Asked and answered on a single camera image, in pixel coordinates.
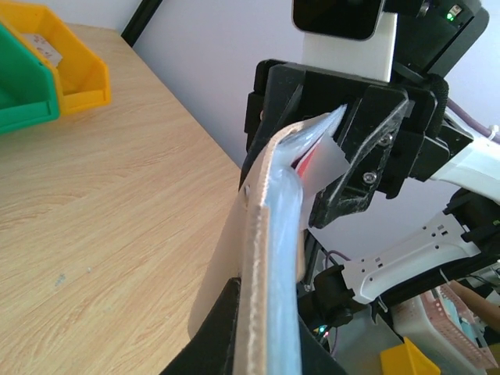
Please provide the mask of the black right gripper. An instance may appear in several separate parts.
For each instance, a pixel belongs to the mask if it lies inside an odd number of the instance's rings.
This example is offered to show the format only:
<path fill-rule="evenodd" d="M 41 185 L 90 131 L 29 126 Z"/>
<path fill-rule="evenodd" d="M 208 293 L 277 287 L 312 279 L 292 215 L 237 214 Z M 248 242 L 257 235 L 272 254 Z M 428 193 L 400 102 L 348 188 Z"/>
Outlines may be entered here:
<path fill-rule="evenodd" d="M 309 225 L 322 229 L 342 216 L 362 213 L 378 187 L 387 198 L 394 198 L 404 179 L 425 181 L 448 161 L 449 143 L 441 130 L 447 102 L 448 83 L 443 77 L 414 73 L 404 66 L 397 68 L 395 81 L 384 83 L 264 60 L 256 67 L 247 101 L 247 155 L 239 188 L 276 132 L 347 105 L 334 140 L 345 154 L 348 170 L 316 195 Z M 388 135 L 395 139 L 383 146 L 380 141 Z"/>

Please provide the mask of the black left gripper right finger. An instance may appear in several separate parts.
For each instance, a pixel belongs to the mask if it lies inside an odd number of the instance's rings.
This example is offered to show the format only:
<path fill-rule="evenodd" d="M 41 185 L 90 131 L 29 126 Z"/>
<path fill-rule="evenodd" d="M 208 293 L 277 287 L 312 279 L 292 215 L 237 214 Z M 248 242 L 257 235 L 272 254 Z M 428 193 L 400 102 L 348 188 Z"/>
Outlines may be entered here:
<path fill-rule="evenodd" d="M 345 369 L 313 337 L 301 317 L 298 318 L 303 375 L 345 375 Z"/>

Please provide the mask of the cream leather card holder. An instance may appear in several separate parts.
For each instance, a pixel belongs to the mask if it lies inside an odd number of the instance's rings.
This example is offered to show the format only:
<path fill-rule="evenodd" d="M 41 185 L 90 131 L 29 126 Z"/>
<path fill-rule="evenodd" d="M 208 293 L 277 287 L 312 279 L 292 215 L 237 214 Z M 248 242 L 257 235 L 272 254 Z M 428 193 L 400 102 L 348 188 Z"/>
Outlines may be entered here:
<path fill-rule="evenodd" d="M 308 173 L 320 160 L 334 168 L 319 176 L 318 191 L 348 168 L 333 134 L 346 112 L 332 112 L 278 131 L 259 153 L 237 194 L 189 319 L 198 332 L 226 282 L 241 279 L 232 374 L 300 374 L 301 343 L 296 284 L 305 183 L 295 172 L 300 158 L 323 136 Z"/>

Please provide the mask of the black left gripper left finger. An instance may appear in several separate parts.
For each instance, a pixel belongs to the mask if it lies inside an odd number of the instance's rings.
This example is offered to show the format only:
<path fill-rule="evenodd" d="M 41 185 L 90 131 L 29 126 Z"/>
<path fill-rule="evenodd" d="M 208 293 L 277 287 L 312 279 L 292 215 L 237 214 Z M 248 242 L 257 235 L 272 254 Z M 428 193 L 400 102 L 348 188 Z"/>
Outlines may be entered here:
<path fill-rule="evenodd" d="M 226 282 L 198 332 L 161 375 L 232 374 L 241 279 Z"/>

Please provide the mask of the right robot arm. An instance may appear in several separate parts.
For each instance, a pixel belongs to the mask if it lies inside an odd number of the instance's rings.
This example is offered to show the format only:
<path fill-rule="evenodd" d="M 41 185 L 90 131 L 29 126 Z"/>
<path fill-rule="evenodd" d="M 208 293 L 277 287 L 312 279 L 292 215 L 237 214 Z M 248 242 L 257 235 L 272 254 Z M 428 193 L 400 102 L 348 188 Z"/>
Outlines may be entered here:
<path fill-rule="evenodd" d="M 394 306 L 437 287 L 441 278 L 465 277 L 499 254 L 499 150 L 445 118 L 452 102 L 445 75 L 488 25 L 479 1 L 296 1 L 297 28 L 352 45 L 372 41 L 382 14 L 395 14 L 395 55 L 386 82 L 353 70 L 276 59 L 255 70 L 245 133 L 247 174 L 279 130 L 346 108 L 334 132 L 348 162 L 338 178 L 331 162 L 320 168 L 327 182 L 305 195 L 308 228 L 368 209 L 376 192 L 393 199 L 404 181 L 444 180 L 458 187 L 446 208 L 407 241 L 373 257 L 313 272 L 319 244 L 305 236 L 305 282 L 298 296 L 309 329 L 340 327 L 377 299 Z"/>

